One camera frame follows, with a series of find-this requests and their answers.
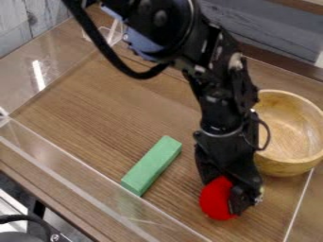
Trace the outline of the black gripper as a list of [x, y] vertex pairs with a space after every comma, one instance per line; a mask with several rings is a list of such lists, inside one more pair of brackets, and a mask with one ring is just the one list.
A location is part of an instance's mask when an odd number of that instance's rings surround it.
[[240, 216], [262, 201], [263, 178], [254, 162], [255, 148], [238, 133], [214, 135], [198, 130], [194, 138], [200, 180], [207, 185], [224, 176], [232, 182], [228, 210], [231, 215]]

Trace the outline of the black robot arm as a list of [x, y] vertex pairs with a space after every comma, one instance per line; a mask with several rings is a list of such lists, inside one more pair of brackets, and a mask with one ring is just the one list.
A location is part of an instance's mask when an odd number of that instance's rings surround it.
[[264, 121], [254, 111], [259, 90], [239, 44], [210, 22], [196, 0], [102, 0], [102, 6], [127, 26], [124, 39], [134, 54], [155, 63], [146, 72], [132, 70], [83, 14], [83, 29], [119, 71], [144, 80], [174, 68], [190, 82], [202, 112], [194, 133], [196, 169], [204, 184], [200, 210], [216, 220], [240, 216], [263, 198], [254, 156]]

